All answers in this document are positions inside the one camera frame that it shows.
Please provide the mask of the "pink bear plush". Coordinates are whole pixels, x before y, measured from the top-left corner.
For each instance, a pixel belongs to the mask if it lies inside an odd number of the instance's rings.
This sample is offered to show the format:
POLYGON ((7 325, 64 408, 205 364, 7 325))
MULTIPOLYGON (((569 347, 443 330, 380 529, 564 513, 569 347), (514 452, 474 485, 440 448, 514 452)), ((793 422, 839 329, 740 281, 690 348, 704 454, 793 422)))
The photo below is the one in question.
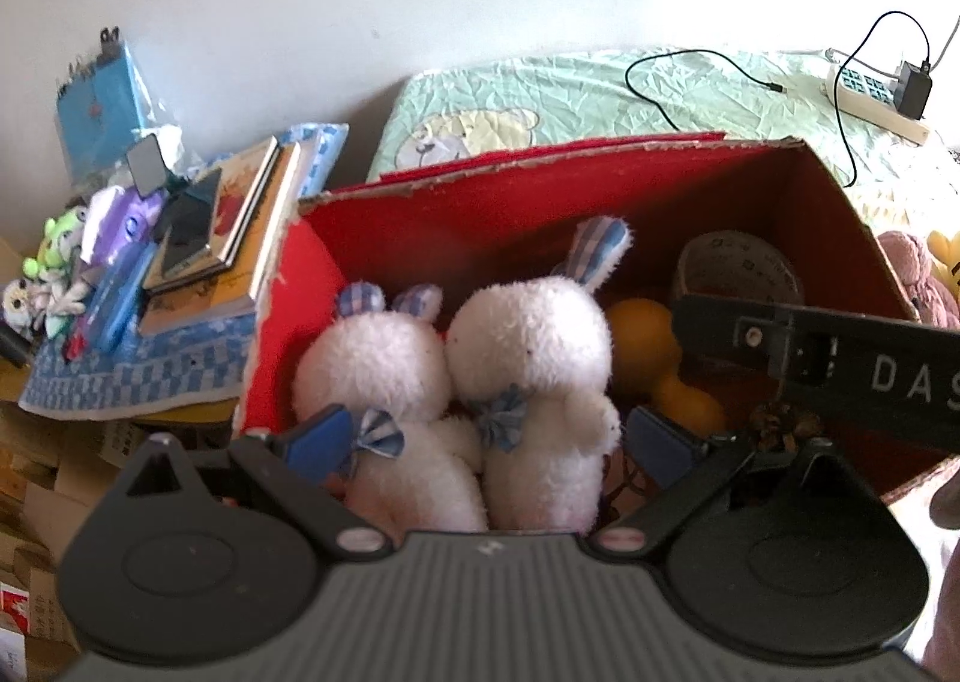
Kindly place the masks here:
POLYGON ((887 230, 877 240, 919 321, 935 328, 957 329, 957 299, 935 277, 929 250, 901 230, 887 230))

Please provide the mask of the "white twin bunny plush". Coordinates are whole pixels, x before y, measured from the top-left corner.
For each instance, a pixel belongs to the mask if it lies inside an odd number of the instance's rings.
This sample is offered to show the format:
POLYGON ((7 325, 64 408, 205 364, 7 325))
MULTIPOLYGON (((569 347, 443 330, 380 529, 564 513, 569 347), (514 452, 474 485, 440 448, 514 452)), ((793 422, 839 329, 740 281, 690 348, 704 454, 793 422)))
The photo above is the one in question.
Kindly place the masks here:
POLYGON ((631 245, 590 217, 548 276, 473 292, 438 329, 434 284, 386 299, 354 283, 299 359, 298 422, 353 418, 345 503, 393 540, 410 531, 584 534, 596 523, 620 416, 612 334, 596 302, 631 245))

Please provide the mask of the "yellow tiger plush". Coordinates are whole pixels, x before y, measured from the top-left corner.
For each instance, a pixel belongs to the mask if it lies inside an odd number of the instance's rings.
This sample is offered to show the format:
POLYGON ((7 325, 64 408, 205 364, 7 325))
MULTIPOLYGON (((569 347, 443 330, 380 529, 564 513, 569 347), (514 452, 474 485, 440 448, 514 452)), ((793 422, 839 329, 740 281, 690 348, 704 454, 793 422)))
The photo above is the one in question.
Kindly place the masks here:
POLYGON ((934 276, 956 301, 960 301, 960 233, 946 235, 933 230, 928 235, 934 276))

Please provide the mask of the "orange duck plush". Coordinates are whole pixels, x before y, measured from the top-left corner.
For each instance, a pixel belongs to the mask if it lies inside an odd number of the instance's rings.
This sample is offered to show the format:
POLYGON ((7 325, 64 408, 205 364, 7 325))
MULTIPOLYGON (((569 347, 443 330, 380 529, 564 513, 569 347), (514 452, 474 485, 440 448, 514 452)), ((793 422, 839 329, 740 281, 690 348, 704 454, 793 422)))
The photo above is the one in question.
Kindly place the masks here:
POLYGON ((612 333, 612 386, 646 398, 652 409, 701 438, 726 430, 726 414, 703 389, 680 378, 683 352, 672 311, 651 299, 625 299, 605 310, 612 333))

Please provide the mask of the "blue checkered cloth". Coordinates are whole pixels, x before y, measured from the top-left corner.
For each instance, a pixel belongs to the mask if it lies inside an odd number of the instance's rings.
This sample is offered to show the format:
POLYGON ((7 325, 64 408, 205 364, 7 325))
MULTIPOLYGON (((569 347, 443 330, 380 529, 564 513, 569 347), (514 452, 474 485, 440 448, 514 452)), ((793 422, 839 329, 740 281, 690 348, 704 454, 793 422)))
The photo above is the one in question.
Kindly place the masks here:
POLYGON ((109 420, 226 401, 241 394, 263 291, 298 203, 324 190, 348 128, 302 123, 280 136, 267 193, 226 271, 164 292, 125 328, 116 350, 69 362, 64 341, 44 344, 31 373, 5 389, 23 411, 49 419, 109 420), (164 313, 167 320, 156 326, 164 313))

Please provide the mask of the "red cardboard box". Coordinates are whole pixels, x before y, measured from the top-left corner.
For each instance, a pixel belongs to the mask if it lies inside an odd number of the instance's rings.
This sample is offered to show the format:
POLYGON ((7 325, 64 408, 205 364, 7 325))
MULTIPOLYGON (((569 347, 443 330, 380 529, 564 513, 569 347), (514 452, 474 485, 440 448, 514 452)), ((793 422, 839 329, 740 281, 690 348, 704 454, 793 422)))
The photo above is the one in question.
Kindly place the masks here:
POLYGON ((353 512, 402 531, 571 531, 601 510, 623 384, 698 437, 688 356, 800 386, 892 489, 958 448, 958 342, 926 328, 809 146, 584 141, 337 194, 286 235, 242 432, 342 406, 353 512))

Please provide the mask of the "black smartphone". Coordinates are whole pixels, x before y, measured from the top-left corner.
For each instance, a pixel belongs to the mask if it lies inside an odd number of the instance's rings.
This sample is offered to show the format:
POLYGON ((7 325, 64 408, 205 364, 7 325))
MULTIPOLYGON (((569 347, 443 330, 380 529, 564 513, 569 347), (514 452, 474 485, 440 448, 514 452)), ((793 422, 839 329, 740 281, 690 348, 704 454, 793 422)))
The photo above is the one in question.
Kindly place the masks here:
POLYGON ((167 231, 161 276, 172 278, 197 256, 210 250, 212 221, 223 170, 215 167, 187 187, 179 198, 167 231))

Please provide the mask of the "stack of books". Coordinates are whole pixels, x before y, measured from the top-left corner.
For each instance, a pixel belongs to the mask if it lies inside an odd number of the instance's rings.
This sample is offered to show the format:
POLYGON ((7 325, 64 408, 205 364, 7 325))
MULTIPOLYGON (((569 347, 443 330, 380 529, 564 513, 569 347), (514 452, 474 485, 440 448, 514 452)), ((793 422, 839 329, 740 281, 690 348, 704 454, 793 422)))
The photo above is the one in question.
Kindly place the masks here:
POLYGON ((281 232, 322 146, 319 133, 286 141, 270 136, 213 164, 218 188, 205 247, 179 263, 166 260, 166 248, 158 250, 143 284, 143 336, 256 310, 281 232))

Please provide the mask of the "cartoon print bed sheet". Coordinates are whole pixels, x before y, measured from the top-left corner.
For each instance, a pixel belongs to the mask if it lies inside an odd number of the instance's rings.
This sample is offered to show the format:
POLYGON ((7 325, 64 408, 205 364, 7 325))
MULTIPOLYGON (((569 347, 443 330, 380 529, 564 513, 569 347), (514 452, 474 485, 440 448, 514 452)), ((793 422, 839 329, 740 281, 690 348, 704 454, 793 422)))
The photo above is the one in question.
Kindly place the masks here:
POLYGON ((877 232, 958 229, 958 157, 850 115, 825 95, 835 52, 663 56, 587 50, 423 71, 400 89, 368 177, 578 139, 719 131, 804 139, 877 232))

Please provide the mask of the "white power strip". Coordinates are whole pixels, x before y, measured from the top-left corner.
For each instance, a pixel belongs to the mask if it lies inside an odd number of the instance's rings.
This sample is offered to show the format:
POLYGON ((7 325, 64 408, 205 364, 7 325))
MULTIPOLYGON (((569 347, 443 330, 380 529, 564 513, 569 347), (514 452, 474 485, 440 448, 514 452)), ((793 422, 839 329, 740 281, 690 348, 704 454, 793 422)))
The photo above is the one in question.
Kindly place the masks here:
POLYGON ((828 77, 825 95, 841 113, 896 134, 916 146, 928 141, 928 128, 919 120, 901 115, 893 103, 893 92, 877 77, 836 65, 828 77))

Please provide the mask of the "black charger adapter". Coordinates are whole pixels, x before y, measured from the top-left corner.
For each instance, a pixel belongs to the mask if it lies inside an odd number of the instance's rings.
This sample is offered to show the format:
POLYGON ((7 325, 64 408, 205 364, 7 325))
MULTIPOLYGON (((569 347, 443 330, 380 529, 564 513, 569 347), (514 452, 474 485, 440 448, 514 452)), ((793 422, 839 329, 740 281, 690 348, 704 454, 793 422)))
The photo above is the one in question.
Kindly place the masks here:
POLYGON ((900 115, 910 120, 923 118, 932 89, 930 69, 928 63, 917 67, 908 61, 901 61, 893 89, 893 105, 900 115))

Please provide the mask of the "green frog toy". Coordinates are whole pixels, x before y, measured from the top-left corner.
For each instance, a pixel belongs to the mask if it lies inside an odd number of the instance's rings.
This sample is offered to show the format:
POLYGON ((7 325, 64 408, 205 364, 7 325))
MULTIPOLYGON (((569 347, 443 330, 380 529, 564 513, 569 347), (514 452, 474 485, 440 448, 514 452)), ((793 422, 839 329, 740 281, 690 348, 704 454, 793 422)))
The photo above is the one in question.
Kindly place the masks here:
POLYGON ((86 214, 85 206, 73 206, 57 219, 49 217, 37 255, 23 263, 32 324, 48 338, 55 338, 68 325, 68 318, 85 311, 91 287, 75 276, 75 263, 82 250, 86 214))

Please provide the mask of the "blue plastic bag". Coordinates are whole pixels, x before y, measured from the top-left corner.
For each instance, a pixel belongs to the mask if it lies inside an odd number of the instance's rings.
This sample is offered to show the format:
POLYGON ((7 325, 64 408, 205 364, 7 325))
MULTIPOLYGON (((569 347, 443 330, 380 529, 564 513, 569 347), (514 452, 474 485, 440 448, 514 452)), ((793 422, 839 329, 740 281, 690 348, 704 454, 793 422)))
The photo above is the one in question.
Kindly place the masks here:
POLYGON ((68 65, 55 108, 74 190, 106 177, 146 136, 158 139, 168 169, 178 170, 184 160, 182 128, 149 92, 119 28, 102 28, 99 50, 68 65))

